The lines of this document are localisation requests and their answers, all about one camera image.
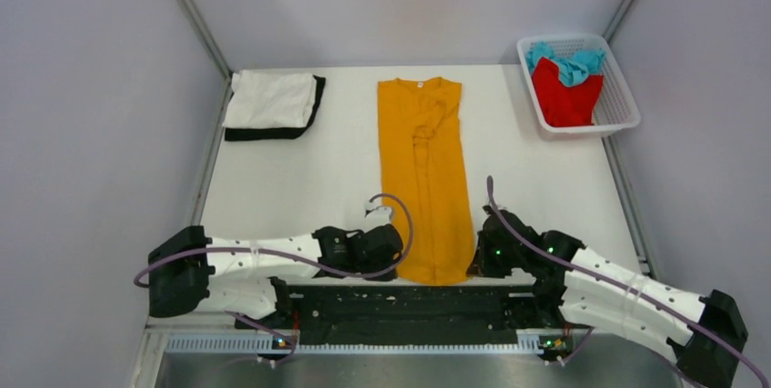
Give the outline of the yellow t shirt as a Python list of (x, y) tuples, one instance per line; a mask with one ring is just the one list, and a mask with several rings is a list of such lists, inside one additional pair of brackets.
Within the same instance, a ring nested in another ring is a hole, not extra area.
[(425, 285), (466, 280), (476, 249), (460, 138), (463, 86), (443, 77), (392, 79), (377, 86), (383, 192), (411, 217), (394, 225), (412, 246), (398, 275)]

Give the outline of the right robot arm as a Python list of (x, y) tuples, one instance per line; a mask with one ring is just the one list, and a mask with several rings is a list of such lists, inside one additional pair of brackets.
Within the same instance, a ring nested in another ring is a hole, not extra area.
[(748, 339), (732, 296), (662, 284), (571, 235), (538, 233), (505, 209), (483, 209), (472, 267), (485, 278), (530, 274), (536, 326), (598, 328), (658, 354), (694, 383), (732, 385)]

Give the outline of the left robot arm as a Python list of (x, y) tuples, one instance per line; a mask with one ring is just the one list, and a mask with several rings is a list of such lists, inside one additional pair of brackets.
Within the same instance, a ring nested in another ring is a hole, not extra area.
[(227, 312), (276, 328), (291, 316), (289, 282), (317, 277), (388, 281), (405, 248), (391, 224), (367, 231), (326, 226), (265, 240), (215, 238), (195, 225), (155, 248), (135, 285), (148, 291), (153, 318)]

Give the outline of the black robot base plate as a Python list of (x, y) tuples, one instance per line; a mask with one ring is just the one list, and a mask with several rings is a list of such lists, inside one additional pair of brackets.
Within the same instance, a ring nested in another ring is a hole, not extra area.
[(285, 290), (279, 310), (260, 323), (298, 332), (305, 346), (509, 345), (526, 330), (561, 336), (581, 326), (525, 285), (288, 285)]

